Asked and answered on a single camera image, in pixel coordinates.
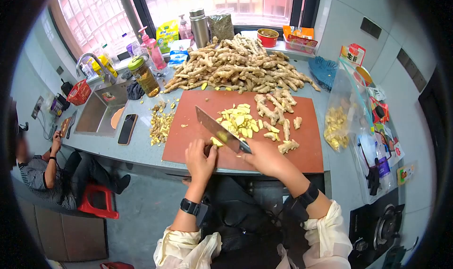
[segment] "red basket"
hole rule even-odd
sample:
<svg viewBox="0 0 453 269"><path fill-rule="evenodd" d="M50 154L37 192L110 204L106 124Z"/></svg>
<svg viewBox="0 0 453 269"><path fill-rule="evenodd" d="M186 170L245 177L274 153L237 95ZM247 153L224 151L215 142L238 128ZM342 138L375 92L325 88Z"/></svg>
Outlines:
<svg viewBox="0 0 453 269"><path fill-rule="evenodd" d="M76 106L84 104L91 94L91 88L87 84L87 80L84 79L78 82L69 92L69 96L66 101L73 103Z"/></svg>

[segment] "plastic stool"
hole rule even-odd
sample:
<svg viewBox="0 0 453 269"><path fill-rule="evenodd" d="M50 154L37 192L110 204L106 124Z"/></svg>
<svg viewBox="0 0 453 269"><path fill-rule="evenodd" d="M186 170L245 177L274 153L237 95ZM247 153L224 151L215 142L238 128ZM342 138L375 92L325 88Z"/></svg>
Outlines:
<svg viewBox="0 0 453 269"><path fill-rule="evenodd" d="M106 210L94 208L90 204L90 202L88 201L88 195L94 192L105 193L105 205L107 208ZM100 218L118 219L120 217L120 214L112 209L111 193L112 191L102 185L88 184L87 188L85 189L85 193L83 193L82 204L77 209L85 213L94 214Z"/></svg>

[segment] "kitchen sink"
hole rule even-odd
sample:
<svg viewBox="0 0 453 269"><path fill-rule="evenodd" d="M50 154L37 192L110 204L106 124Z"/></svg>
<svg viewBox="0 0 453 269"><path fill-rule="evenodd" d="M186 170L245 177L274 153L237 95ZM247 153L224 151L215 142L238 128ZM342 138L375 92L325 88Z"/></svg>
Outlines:
<svg viewBox="0 0 453 269"><path fill-rule="evenodd" d="M108 87L105 87L104 84L97 86L88 98L74 132L83 135L114 137L116 129L112 128L110 120L113 114L126 106L126 88L132 81L123 81Z"/></svg>

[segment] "blue drying mat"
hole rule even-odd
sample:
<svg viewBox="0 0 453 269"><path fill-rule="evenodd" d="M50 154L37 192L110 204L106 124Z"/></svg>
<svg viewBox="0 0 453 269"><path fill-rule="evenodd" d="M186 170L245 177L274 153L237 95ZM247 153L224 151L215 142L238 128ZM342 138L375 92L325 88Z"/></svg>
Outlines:
<svg viewBox="0 0 453 269"><path fill-rule="evenodd" d="M333 80L337 74L338 65L334 61L326 61L323 57L309 60L310 72L318 84L327 91L332 90Z"/></svg>

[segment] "red bowl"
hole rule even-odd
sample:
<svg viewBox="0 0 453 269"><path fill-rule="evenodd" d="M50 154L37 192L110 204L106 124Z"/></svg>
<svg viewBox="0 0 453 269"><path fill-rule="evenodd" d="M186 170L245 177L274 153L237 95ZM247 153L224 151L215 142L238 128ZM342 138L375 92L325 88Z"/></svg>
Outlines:
<svg viewBox="0 0 453 269"><path fill-rule="evenodd" d="M266 48L273 48L277 44L279 33L272 29L258 29L258 39L261 40L263 46Z"/></svg>

